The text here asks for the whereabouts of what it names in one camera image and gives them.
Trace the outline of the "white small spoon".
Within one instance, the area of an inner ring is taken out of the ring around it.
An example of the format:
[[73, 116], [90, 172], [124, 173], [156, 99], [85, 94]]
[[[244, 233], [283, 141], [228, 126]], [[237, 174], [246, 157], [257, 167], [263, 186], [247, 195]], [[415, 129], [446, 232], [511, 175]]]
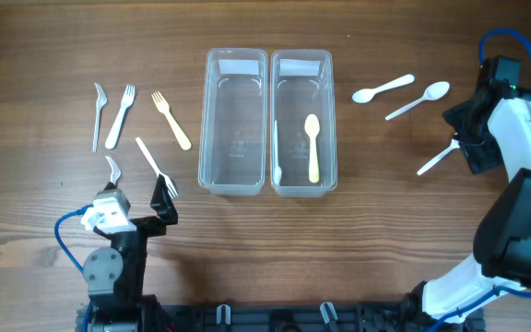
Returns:
[[456, 139], [452, 139], [450, 145], [445, 148], [443, 151], [438, 153], [435, 157], [433, 157], [431, 160], [429, 160], [425, 165], [423, 165], [418, 171], [417, 175], [421, 176], [423, 173], [431, 169], [433, 166], [435, 166], [439, 161], [441, 161], [444, 157], [446, 157], [450, 152], [452, 152], [455, 149], [460, 148], [460, 142]]

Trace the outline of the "white slim spoon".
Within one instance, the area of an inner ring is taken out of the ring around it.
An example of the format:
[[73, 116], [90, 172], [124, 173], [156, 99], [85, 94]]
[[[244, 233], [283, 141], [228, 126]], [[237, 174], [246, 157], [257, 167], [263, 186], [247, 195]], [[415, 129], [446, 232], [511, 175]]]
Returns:
[[415, 101], [412, 101], [411, 103], [399, 108], [398, 110], [388, 114], [385, 116], [385, 120], [386, 121], [389, 121], [399, 115], [401, 115], [402, 113], [405, 113], [407, 111], [409, 111], [410, 109], [412, 109], [413, 107], [419, 105], [420, 103], [424, 102], [424, 101], [437, 101], [439, 100], [440, 98], [444, 97], [447, 92], [449, 91], [450, 89], [450, 83], [447, 82], [447, 81], [439, 81], [439, 82], [435, 82], [431, 85], [429, 85], [423, 95], [415, 100]]

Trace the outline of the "white thick-handled spoon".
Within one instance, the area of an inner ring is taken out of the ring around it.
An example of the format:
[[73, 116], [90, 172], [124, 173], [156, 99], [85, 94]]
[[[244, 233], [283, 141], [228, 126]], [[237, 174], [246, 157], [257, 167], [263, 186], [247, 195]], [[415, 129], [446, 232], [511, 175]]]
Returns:
[[389, 89], [395, 89], [411, 84], [415, 81], [415, 77], [412, 74], [406, 74], [402, 77], [396, 78], [390, 82], [387, 82], [377, 88], [373, 89], [360, 89], [352, 95], [352, 100], [356, 103], [367, 103], [371, 101], [378, 93], [387, 91]]

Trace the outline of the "yellow plastic spoon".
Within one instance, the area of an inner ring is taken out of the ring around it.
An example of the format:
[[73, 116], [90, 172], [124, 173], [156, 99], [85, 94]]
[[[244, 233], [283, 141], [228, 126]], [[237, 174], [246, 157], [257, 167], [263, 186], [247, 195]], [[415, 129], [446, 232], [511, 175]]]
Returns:
[[320, 181], [316, 138], [320, 133], [320, 124], [317, 116], [309, 114], [304, 123], [304, 131], [310, 141], [309, 155], [309, 181], [316, 184]]

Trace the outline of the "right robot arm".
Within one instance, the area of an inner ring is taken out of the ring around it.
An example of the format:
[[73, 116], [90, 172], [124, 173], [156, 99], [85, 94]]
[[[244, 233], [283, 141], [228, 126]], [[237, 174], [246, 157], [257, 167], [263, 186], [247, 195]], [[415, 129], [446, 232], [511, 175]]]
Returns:
[[531, 101], [501, 99], [487, 126], [509, 184], [480, 222], [472, 254], [423, 285], [420, 309], [436, 325], [459, 324], [506, 294], [531, 299]]

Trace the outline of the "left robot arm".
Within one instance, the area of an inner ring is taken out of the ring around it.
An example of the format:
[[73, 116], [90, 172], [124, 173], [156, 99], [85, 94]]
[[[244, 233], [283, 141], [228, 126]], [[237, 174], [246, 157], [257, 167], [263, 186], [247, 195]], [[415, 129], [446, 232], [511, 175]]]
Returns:
[[157, 297], [143, 293], [148, 239], [165, 235], [167, 226], [178, 223], [175, 196], [171, 180], [160, 175], [150, 201], [156, 214], [130, 219], [131, 205], [116, 184], [109, 182], [96, 194], [81, 222], [110, 245], [93, 251], [83, 265], [89, 305], [77, 320], [77, 331], [177, 329]]

